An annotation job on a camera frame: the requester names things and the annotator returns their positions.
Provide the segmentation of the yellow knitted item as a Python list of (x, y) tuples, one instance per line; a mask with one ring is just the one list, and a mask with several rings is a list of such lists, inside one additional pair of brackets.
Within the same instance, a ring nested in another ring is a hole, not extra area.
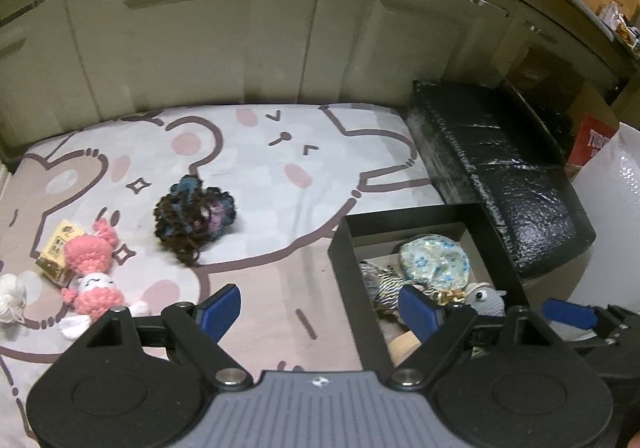
[(395, 338), (388, 344), (388, 352), (390, 353), (393, 366), (398, 367), (399, 364), (407, 360), (420, 346), (421, 342), (411, 331), (399, 335), (398, 338)]

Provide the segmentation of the striped knitted pouch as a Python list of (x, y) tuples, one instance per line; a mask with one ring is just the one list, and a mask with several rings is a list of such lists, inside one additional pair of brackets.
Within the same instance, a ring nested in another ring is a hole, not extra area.
[(402, 323), (398, 311), (398, 296), (408, 281), (398, 275), (393, 267), (381, 267), (367, 260), (360, 261), (359, 269), (374, 310), (387, 319)]

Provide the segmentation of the blue floral fabric pouch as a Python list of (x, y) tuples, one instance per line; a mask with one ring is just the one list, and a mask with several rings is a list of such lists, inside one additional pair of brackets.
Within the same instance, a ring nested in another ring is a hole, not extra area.
[(463, 290), (468, 285), (470, 261), (461, 245), (437, 233), (404, 243), (399, 249), (404, 276), (435, 291)]

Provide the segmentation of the grey knitted mouse toy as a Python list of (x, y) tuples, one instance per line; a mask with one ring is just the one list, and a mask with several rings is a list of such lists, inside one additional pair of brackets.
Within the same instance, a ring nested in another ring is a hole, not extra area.
[(480, 316), (504, 317), (506, 291), (496, 290), (488, 282), (473, 282), (465, 288), (463, 303), (471, 306)]

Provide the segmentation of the dark blue brown yarn bundle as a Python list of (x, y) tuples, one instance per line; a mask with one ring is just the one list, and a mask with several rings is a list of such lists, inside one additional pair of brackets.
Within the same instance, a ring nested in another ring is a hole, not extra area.
[(201, 251), (234, 224), (235, 201), (228, 191), (204, 187), (198, 175), (174, 183), (153, 209), (154, 235), (181, 264), (193, 266)]

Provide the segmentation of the pink crochet doll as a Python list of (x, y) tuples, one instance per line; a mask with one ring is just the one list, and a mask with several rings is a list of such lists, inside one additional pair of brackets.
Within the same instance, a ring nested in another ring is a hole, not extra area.
[(110, 275), (118, 245), (119, 237), (105, 218), (93, 223), (92, 234), (78, 235), (65, 244), (65, 267), (74, 278), (61, 290), (70, 316), (62, 318), (58, 325), (67, 341), (80, 338), (112, 307), (124, 306), (134, 318), (151, 315), (145, 301), (128, 303)]

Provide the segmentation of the white yarn ball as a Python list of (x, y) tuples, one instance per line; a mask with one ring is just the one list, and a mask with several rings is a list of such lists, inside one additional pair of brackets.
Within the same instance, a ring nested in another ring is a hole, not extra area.
[(0, 322), (23, 323), (27, 303), (26, 286), (16, 275), (0, 277)]

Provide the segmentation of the black open storage box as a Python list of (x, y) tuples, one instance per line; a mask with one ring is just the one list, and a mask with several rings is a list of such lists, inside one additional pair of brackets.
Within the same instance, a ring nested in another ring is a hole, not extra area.
[(420, 206), (365, 214), (340, 220), (329, 246), (329, 259), (357, 353), (364, 370), (386, 376), (393, 369), (387, 341), (372, 301), (381, 286), (365, 275), (367, 263), (400, 270), (400, 247), (436, 233), (462, 246), (470, 261), (470, 278), (486, 281), (506, 293), (506, 307), (527, 305), (522, 281), (484, 209), (478, 204)]

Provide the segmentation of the cartoon bear floor rug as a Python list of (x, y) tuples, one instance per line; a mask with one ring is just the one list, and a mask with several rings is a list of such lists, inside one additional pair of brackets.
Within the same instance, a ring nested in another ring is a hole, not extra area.
[(359, 367), (328, 247), (348, 215), (442, 199), (395, 112), (373, 105), (140, 113), (31, 147), (1, 195), (1, 270), (26, 293), (1, 324), (1, 442), (31, 447), (26, 397), (67, 350), (73, 308), (37, 259), (60, 228), (103, 243), (151, 313), (238, 286), (224, 348), (248, 371)]

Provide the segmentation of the white bubble wrap box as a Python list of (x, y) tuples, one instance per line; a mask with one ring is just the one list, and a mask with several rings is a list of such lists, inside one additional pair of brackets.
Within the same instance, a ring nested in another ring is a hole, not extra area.
[(639, 130), (620, 124), (573, 181), (597, 238), (568, 300), (639, 309)]

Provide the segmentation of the yellow tissue pack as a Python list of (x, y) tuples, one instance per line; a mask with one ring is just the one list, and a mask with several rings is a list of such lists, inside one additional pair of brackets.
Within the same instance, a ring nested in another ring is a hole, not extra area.
[(41, 273), (58, 287), (66, 286), (73, 278), (73, 272), (66, 266), (65, 246), (74, 238), (81, 237), (85, 230), (63, 219), (52, 232), (45, 246), (40, 249), (36, 265)]

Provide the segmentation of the red cardboard box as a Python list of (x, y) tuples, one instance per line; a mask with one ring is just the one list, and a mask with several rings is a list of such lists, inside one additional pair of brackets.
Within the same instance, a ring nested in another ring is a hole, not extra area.
[(576, 175), (615, 134), (616, 129), (585, 114), (578, 126), (576, 139), (565, 165), (567, 174)]

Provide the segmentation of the black wrapped long box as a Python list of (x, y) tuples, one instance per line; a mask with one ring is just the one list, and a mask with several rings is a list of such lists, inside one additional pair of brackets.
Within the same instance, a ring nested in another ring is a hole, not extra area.
[(547, 275), (597, 238), (559, 145), (505, 82), (414, 82), (407, 125), (442, 199), (484, 208), (521, 278)]

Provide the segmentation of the cream wardrobe cabinet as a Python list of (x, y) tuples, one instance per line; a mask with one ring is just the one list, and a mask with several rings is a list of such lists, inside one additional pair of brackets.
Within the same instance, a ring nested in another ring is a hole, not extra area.
[(179, 105), (397, 105), (416, 79), (491, 84), (533, 48), (600, 93), (627, 72), (577, 0), (1, 0), (1, 153)]

